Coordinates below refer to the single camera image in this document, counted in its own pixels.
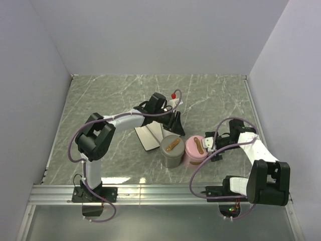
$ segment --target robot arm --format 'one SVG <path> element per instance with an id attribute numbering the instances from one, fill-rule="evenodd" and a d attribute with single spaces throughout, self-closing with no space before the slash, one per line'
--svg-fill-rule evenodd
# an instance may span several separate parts
<path id="1" fill-rule="evenodd" d="M 240 193 L 248 198 L 250 203 L 285 206 L 289 196 L 290 166 L 280 162 L 264 146 L 253 128 L 244 126 L 241 120 L 233 119 L 229 122 L 230 133 L 228 137 L 215 133 L 206 133 L 202 144 L 210 151 L 220 149 L 235 143 L 246 143 L 256 138 L 255 142 L 242 145 L 241 148 L 252 164 L 249 178 L 227 176 L 223 181 L 223 188 L 227 193 Z M 268 176 L 274 182 L 267 181 Z"/>
<path id="2" fill-rule="evenodd" d="M 184 136 L 185 132 L 181 124 L 181 113 L 173 111 L 166 115 L 156 116 L 156 114 L 164 113 L 166 106 L 165 96 L 154 93 L 149 101 L 141 103 L 128 111 L 131 115 L 113 119 L 113 116 L 101 116 L 98 113 L 93 113 L 86 123 L 98 119 L 112 118 L 109 122 L 99 122 L 85 127 L 77 135 L 75 142 L 78 146 L 78 151 L 81 157 L 86 161 L 86 180 L 88 186 L 97 194 L 100 193 L 102 187 L 101 181 L 101 158 L 107 153 L 112 137 L 115 133 L 134 127 L 142 127 L 153 121 L 163 124 L 163 128 L 167 131 Z M 133 113 L 155 114 L 155 116 L 142 116 Z M 84 178 L 80 182 L 80 186 L 88 199 L 94 200 L 95 197 L 87 190 L 84 184 Z"/>

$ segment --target brown handle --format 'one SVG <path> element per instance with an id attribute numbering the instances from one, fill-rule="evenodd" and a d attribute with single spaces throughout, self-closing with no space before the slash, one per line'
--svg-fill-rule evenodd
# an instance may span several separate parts
<path id="1" fill-rule="evenodd" d="M 200 154 L 204 154 L 203 148 L 201 146 L 200 140 L 197 137 L 194 137 L 194 142 L 196 143 L 197 150 Z"/>
<path id="2" fill-rule="evenodd" d="M 181 141 L 180 138 L 175 139 L 172 143 L 169 144 L 169 146 L 166 148 L 166 151 L 171 151 L 177 144 Z"/>
<path id="3" fill-rule="evenodd" d="M 198 166 L 199 164 L 201 164 L 202 162 L 190 162 L 192 165 L 194 166 Z"/>

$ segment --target gray marble surface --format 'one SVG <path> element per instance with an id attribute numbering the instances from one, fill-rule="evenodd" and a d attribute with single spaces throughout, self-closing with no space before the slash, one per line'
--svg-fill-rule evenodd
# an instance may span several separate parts
<path id="1" fill-rule="evenodd" d="M 101 75 L 75 76 L 50 159 L 45 184 L 72 184 L 81 164 L 67 158 L 67 146 L 91 113 L 111 115 L 125 112 L 156 91 L 170 98 L 179 88 L 183 92 L 182 124 L 186 140 L 205 135 L 228 116 L 243 117 L 254 124 L 255 118 L 241 75 Z M 220 132 L 228 131 L 227 123 Z M 73 145 L 72 156 L 79 158 Z M 146 152 L 135 131 L 127 130 L 113 137 L 102 161 L 104 183 L 188 183 L 193 170 L 180 165 L 167 169 L 161 165 L 159 149 Z M 220 182 L 226 175 L 248 177 L 250 162 L 241 149 L 227 151 L 223 160 L 206 164 L 195 182 Z"/>

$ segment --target glass panel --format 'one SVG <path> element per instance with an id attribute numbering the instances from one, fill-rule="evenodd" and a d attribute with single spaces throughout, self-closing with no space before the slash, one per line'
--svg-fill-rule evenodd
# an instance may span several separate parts
<path id="1" fill-rule="evenodd" d="M 83 220 L 80 206 L 37 206 L 27 240 L 286 241 L 294 236 L 285 207 L 277 206 L 258 205 L 233 222 L 223 220 L 216 204 L 118 206 L 107 223 Z"/>

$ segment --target gray cup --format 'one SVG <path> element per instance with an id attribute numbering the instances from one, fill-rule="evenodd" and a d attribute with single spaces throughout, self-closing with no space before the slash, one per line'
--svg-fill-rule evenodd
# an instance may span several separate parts
<path id="1" fill-rule="evenodd" d="M 176 139 L 180 139 L 180 142 L 176 146 L 174 146 L 170 151 L 168 151 L 168 146 Z M 160 143 L 159 148 L 162 155 L 164 156 L 162 158 L 163 166 L 167 168 L 175 168 L 180 165 L 182 156 L 185 152 L 185 144 L 180 137 L 174 135 L 165 137 Z"/>

